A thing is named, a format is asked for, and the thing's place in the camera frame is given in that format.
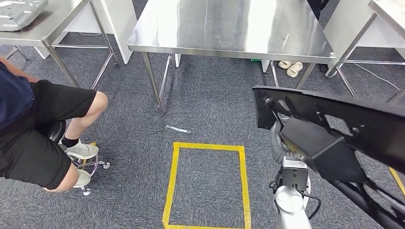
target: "metal tray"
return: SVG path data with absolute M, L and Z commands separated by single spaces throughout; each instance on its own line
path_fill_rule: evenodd
M 0 31 L 17 31 L 45 9 L 48 0 L 0 0 Z

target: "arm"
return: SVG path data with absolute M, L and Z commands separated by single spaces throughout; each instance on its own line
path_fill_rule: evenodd
M 23 77 L 27 78 L 29 82 L 35 83 L 38 81 L 37 78 L 29 76 L 27 73 L 23 72 L 21 69 L 14 66 L 10 61 L 8 61 L 6 58 L 4 58 L 2 56 L 0 56 L 0 62 L 2 62 L 9 69 L 9 71 L 11 73 L 13 73 L 14 75 L 23 76 Z

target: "stainless steel table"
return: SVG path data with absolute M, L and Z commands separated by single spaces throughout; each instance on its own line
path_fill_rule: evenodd
M 117 58 L 108 41 L 107 35 L 101 25 L 100 18 L 94 7 L 92 0 L 48 0 L 49 4 L 45 10 L 27 27 L 20 31 L 0 32 L 0 45 L 14 45 L 18 47 L 34 46 L 45 47 L 53 59 L 56 61 L 62 72 L 67 76 L 69 81 L 76 87 L 79 87 L 76 79 L 72 76 L 66 66 L 63 64 L 59 55 L 55 52 L 54 47 L 62 48 L 87 48 L 87 49 L 109 49 L 110 54 L 105 61 L 101 71 L 96 77 L 92 88 L 95 88 L 101 78 L 110 59 L 114 57 L 117 63 Z M 52 43 L 61 35 L 62 31 L 69 23 L 78 15 L 86 4 L 90 3 L 96 18 L 97 24 L 106 42 L 106 46 L 95 45 L 52 45 Z
M 143 52 L 161 114 L 171 55 L 158 93 L 148 52 L 312 63 L 299 85 L 334 58 L 307 0 L 149 0 L 128 47 Z
M 344 54 L 336 62 L 328 77 L 332 77 L 335 73 L 343 80 L 343 83 L 349 90 L 350 94 L 354 98 L 358 98 L 354 92 L 352 86 L 347 81 L 341 67 L 344 63 L 363 63 L 363 64 L 385 64 L 385 65 L 405 65 L 405 62 L 390 62 L 390 61 L 359 61 L 359 60 L 347 60 L 350 53 L 356 48 L 357 43 L 367 32 L 370 26 L 374 23 L 377 17 L 381 17 L 391 28 L 396 31 L 403 39 L 405 39 L 405 1 L 403 0 L 371 0 L 369 7 L 374 10 L 375 13 L 369 18 L 367 23 L 363 26 L 359 34 L 354 38 Z M 402 96 L 405 95 L 405 88 L 391 97 L 387 102 L 396 103 Z
M 404 0 L 372 0 L 369 6 L 405 40 Z M 396 103 L 404 95 L 405 88 L 390 98 L 388 102 Z

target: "cable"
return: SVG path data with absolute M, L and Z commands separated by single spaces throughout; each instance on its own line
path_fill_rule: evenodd
M 304 192 L 298 190 L 298 189 L 297 189 L 297 185 L 296 185 L 295 189 L 296 189 L 301 195 L 303 195 L 303 196 L 305 196 L 305 197 L 308 197 L 308 198 L 311 198 L 311 199 L 316 199 L 316 200 L 318 201 L 318 206 L 317 206 L 317 208 L 316 208 L 315 211 L 308 217 L 308 219 L 311 220 L 311 219 L 317 214 L 317 212 L 319 211 L 319 209 L 320 209 L 320 207 L 321 207 L 321 205 L 322 205 L 321 199 L 319 199 L 318 197 L 315 197 L 315 196 L 313 196 L 313 195 L 309 195 L 309 194 L 306 194 L 306 193 L 304 193 Z
M 100 36 L 101 33 L 84 33 L 84 32 L 79 32 L 79 34 L 81 34 L 82 36 L 86 36 L 86 37 L 96 37 L 96 36 Z
M 380 76 L 374 74 L 374 73 L 371 72 L 370 70 L 365 69 L 365 68 L 361 67 L 360 65 L 358 65 L 358 64 L 356 64 L 356 63 L 354 63 L 354 65 L 356 65 L 357 67 L 359 67 L 359 68 L 365 70 L 366 72 L 372 74 L 373 76 L 377 77 L 378 79 L 380 79 L 380 80 L 382 80 L 382 81 L 384 81 L 384 82 L 386 82 L 386 83 L 389 83 L 391 86 L 393 86 L 393 87 L 396 88 L 397 90 L 399 90 L 399 91 L 401 90 L 401 89 L 399 89 L 399 87 L 395 86 L 395 84 L 391 83 L 390 81 L 388 81 L 388 80 L 386 80 L 386 79 L 381 78 Z
M 272 182 L 270 182 L 270 184 L 268 184 L 268 187 L 269 187 L 269 188 L 274 188 L 274 186 L 272 186 L 272 185 L 273 185 L 275 182 L 276 182 L 275 180 L 273 180 Z

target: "black plastic panel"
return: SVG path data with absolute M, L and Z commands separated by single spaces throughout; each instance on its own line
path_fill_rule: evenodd
M 405 173 L 405 107 L 288 88 L 254 87 L 257 125 L 270 129 L 273 111 L 332 130 L 325 115 L 342 119 L 350 134 L 345 142 Z

